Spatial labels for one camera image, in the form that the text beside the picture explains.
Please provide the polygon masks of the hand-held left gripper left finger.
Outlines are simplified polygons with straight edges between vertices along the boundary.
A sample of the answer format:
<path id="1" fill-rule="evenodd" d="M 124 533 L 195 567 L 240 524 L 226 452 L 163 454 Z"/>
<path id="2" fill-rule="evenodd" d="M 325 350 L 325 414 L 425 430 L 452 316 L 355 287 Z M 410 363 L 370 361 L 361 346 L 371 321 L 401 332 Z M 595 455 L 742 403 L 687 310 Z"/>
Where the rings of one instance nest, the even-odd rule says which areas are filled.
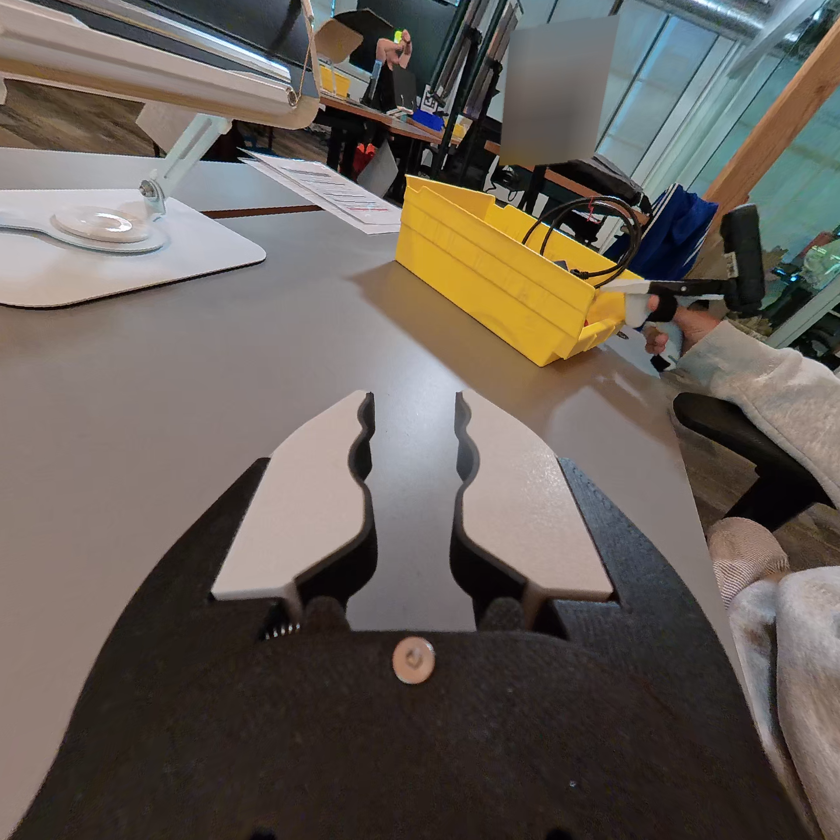
<path id="1" fill-rule="evenodd" d="M 372 392 L 355 391 L 291 433 L 270 455 L 211 595 L 346 602 L 376 564 L 370 440 Z"/>

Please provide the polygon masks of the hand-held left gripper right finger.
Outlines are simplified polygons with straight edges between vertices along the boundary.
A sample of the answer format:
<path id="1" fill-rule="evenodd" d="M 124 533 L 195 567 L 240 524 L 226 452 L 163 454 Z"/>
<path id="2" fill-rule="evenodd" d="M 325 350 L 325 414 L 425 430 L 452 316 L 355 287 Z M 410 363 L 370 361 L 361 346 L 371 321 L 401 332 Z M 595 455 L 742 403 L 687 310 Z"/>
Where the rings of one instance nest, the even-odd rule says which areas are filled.
<path id="1" fill-rule="evenodd" d="M 560 460 L 473 390 L 455 398 L 452 573 L 475 603 L 608 602 L 614 585 Z"/>

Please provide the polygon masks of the large yellow plastic bin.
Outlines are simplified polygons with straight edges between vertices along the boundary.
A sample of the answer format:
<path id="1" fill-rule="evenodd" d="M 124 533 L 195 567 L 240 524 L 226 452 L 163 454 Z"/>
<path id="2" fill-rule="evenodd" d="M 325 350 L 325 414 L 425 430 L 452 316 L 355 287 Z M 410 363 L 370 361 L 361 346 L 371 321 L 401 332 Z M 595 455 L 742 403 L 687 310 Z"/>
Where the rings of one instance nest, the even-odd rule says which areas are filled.
<path id="1" fill-rule="evenodd" d="M 629 327 L 615 265 L 494 196 L 406 178 L 395 260 L 539 367 Z"/>

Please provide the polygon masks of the person's right forearm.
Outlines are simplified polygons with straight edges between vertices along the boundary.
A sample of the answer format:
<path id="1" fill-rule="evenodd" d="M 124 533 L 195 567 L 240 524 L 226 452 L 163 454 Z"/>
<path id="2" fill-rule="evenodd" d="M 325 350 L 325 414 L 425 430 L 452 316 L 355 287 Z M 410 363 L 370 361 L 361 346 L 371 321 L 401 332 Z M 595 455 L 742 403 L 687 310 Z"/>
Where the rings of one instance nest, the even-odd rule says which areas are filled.
<path id="1" fill-rule="evenodd" d="M 677 371 L 741 408 L 809 470 L 839 506 L 839 380 L 793 349 L 775 349 L 728 321 L 683 353 Z"/>

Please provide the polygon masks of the person's right hand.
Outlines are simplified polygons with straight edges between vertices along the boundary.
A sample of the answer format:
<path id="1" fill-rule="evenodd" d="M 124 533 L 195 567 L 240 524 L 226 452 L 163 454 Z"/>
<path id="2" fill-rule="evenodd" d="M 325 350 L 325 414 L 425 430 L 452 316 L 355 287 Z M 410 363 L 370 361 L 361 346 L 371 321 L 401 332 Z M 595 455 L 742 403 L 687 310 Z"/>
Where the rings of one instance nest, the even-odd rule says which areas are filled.
<path id="1" fill-rule="evenodd" d="M 642 327 L 645 352 L 679 360 L 719 324 L 720 320 L 707 309 L 686 308 L 676 302 L 670 320 L 648 318 Z"/>

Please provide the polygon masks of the blue striped jacket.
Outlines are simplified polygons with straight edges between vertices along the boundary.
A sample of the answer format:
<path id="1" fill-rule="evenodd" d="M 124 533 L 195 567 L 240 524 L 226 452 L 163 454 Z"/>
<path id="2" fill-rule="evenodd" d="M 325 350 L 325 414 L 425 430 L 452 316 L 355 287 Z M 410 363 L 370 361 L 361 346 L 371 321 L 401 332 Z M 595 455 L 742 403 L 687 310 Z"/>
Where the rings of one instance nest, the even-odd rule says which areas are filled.
<path id="1" fill-rule="evenodd" d="M 635 257 L 627 271 L 651 281 L 679 281 L 695 264 L 716 203 L 675 182 L 654 201 Z"/>

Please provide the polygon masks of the wooden beam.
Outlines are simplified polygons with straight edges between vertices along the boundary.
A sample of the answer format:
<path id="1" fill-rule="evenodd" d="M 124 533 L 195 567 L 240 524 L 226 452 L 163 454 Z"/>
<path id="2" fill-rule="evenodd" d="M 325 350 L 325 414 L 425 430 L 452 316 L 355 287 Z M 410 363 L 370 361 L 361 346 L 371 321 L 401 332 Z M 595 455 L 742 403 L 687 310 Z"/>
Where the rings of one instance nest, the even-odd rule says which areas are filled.
<path id="1" fill-rule="evenodd" d="M 751 190 L 833 95 L 838 84 L 836 20 L 710 185 L 705 199 L 718 205 L 716 219 L 747 202 Z"/>

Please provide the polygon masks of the white flat slab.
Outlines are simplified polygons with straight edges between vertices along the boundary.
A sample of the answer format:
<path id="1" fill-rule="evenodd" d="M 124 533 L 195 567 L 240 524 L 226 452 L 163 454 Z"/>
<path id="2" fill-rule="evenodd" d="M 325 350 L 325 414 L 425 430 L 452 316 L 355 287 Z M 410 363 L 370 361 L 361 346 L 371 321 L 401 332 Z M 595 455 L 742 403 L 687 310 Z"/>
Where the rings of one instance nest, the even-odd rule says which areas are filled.
<path id="1" fill-rule="evenodd" d="M 153 223 L 141 254 L 78 247 L 41 230 L 3 229 L 1 303 L 20 309 L 58 309 L 147 288 L 171 285 L 266 259 L 265 250 L 176 199 Z"/>

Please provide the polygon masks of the white printed paper sheet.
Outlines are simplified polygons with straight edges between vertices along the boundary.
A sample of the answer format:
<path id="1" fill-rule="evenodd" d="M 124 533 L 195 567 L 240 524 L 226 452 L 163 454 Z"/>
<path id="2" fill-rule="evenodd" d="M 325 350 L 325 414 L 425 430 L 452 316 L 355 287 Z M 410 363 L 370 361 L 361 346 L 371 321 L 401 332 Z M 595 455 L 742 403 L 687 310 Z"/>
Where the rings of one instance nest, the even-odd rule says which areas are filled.
<path id="1" fill-rule="evenodd" d="M 240 160 L 362 233 L 385 235 L 400 232 L 401 208 L 324 163 L 250 151 Z"/>

